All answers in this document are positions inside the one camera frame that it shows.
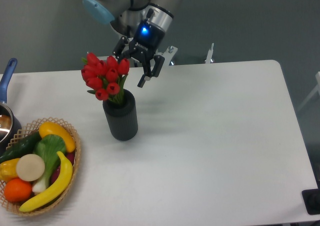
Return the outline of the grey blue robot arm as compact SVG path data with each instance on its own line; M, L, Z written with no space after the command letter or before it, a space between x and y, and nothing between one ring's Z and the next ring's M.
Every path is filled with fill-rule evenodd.
M183 0L82 0L99 23L119 34L113 49L118 61L133 59L143 68L138 87L160 74L165 57L157 50Z

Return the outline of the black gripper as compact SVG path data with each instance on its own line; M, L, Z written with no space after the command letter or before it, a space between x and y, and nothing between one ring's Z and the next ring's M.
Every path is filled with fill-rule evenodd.
M112 55L118 63L123 59L136 59L142 61L143 75L137 86L142 88L146 81L151 78L157 78L161 72L165 58L161 55L155 55L165 32L157 26L146 21L141 21L134 37L120 36L115 45ZM151 68L151 59L154 60L154 66Z

